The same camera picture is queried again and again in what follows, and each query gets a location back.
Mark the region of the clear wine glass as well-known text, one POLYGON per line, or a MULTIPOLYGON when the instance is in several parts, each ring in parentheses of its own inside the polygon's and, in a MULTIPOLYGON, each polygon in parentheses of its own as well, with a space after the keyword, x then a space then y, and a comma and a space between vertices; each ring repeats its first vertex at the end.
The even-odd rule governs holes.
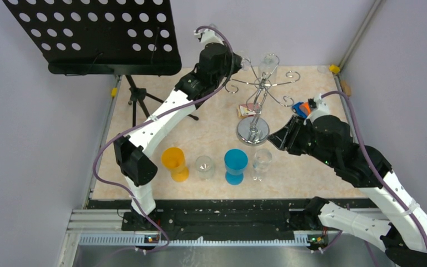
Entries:
POLYGON ((241 69, 243 71, 248 71, 251 67, 252 67, 251 60, 246 56, 242 56, 241 57, 241 69))
POLYGON ((279 63, 280 59, 276 54, 269 53, 265 55, 259 64, 260 81, 264 81, 271 85, 275 84, 279 63))
POLYGON ((253 180, 262 181, 272 162, 272 153, 268 149, 259 149, 254 154, 253 180))
POLYGON ((202 155, 195 161, 196 176, 200 180, 211 180, 215 173, 215 165, 212 158, 202 155))

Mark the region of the blue wine glass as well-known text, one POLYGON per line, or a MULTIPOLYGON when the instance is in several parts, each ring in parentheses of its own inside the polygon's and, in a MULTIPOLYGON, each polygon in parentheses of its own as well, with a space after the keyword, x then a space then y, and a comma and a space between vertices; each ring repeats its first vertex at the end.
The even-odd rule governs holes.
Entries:
POLYGON ((244 151, 240 149, 228 150, 224 155, 225 180, 230 185, 241 184, 248 162, 247 154, 244 151))

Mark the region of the clear wine glass front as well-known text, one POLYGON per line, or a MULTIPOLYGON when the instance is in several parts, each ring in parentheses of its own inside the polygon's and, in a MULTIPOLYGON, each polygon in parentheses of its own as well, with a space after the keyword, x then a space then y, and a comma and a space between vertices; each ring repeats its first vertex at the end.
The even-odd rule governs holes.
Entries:
POLYGON ((196 176, 200 180, 211 180, 215 173, 215 165, 212 158, 202 155, 195 161, 196 176))

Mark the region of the orange wine glass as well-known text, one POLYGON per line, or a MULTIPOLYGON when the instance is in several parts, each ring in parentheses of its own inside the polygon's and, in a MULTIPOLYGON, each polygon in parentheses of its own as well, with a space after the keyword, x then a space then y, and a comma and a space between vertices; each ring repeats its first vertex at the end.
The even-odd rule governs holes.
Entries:
POLYGON ((186 165, 185 155, 178 147, 170 147, 162 154, 161 161, 163 166, 171 174, 175 182, 184 182, 189 177, 189 170, 186 165))

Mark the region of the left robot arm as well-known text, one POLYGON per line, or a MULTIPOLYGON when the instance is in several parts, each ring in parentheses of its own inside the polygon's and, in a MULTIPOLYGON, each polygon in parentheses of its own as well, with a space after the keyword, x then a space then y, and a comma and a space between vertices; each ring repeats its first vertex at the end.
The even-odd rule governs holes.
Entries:
POLYGON ((241 67, 242 57, 226 45, 207 44, 194 69, 180 78, 164 103, 144 123, 114 141, 116 163, 128 182, 131 209, 136 212, 135 223, 141 229, 149 230, 156 223, 151 181, 158 168, 150 159, 155 149, 241 67))

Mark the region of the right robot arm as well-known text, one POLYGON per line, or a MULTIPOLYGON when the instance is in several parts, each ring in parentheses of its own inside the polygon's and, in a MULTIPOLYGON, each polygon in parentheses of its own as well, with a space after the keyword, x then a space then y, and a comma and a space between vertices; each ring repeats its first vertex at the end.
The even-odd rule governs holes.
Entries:
POLYGON ((398 266, 427 266, 427 214, 379 150, 354 142, 348 123, 333 115, 313 120, 292 116, 268 140, 290 155, 309 155, 332 168, 385 215, 385 220, 372 219, 314 197, 304 210, 307 227, 325 226, 352 234, 398 266))

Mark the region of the blue and orange toy car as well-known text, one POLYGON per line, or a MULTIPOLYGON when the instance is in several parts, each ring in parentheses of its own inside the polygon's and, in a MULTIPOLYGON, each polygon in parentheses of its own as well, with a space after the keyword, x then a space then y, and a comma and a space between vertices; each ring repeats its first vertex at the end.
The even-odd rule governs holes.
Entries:
POLYGON ((292 111, 302 118, 307 118, 311 113, 310 106, 307 102, 297 102, 292 106, 292 111))

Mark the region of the small red white box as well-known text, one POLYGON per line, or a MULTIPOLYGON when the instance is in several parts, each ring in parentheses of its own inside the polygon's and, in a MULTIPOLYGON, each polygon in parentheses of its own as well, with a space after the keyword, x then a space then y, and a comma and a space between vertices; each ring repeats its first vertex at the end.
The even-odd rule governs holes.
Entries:
POLYGON ((256 116, 258 113, 261 112, 261 105, 259 103, 240 104, 237 107, 237 112, 239 118, 256 116))

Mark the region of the small wooden block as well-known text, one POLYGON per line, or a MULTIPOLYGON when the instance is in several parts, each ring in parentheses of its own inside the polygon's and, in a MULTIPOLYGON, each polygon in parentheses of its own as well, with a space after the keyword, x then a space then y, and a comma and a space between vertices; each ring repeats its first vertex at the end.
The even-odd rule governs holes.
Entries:
POLYGON ((352 89, 350 85, 346 81, 341 81, 340 85, 343 93, 350 97, 352 95, 352 89))

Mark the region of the yellow corner clip right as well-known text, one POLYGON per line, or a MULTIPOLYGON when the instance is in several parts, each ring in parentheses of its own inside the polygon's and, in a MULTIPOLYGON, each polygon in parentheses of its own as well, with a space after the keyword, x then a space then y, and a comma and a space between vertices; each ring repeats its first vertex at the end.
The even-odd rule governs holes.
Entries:
POLYGON ((341 68, 338 65, 330 65, 329 71, 332 72, 333 74, 337 75, 338 73, 341 72, 341 68))

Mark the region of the yellow clip left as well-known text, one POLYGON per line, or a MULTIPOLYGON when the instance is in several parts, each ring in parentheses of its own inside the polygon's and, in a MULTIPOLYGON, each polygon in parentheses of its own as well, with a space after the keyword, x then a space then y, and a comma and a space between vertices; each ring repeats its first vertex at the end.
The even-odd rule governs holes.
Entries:
POLYGON ((112 91, 111 91, 111 97, 112 97, 112 98, 114 98, 114 97, 117 95, 117 91, 118 91, 117 87, 114 87, 114 88, 112 89, 112 91))

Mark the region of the aluminium corner profile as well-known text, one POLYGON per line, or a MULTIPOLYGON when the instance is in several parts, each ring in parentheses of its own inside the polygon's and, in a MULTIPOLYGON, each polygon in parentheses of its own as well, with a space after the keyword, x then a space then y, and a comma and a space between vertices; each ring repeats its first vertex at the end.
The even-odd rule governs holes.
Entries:
POLYGON ((353 39, 350 42, 350 45, 348 46, 345 54, 343 55, 340 63, 339 68, 341 72, 345 69, 347 63, 351 59, 354 51, 357 49, 361 39, 364 37, 366 31, 370 27, 371 23, 373 22, 375 16, 380 11, 382 6, 385 4, 386 0, 374 0, 373 4, 369 8, 366 16, 364 17, 362 23, 360 24, 358 30, 356 31, 353 39))

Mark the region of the black perforated music stand desk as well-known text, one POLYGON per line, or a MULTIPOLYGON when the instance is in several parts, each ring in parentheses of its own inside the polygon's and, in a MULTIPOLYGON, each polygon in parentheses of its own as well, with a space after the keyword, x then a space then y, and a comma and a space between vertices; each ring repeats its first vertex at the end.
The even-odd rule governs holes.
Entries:
POLYGON ((57 75, 177 74, 169 1, 5 1, 57 75))

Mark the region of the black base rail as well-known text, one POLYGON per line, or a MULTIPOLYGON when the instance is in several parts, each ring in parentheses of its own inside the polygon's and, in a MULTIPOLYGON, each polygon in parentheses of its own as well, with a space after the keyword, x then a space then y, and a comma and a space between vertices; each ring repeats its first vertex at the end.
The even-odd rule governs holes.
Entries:
POLYGON ((310 199, 259 200, 157 200, 150 223, 137 214, 129 200, 91 200, 90 210, 116 210, 122 231, 143 233, 146 244, 165 240, 162 228, 174 245, 177 241, 289 241, 299 231, 328 234, 330 228, 308 219, 304 208, 310 199))

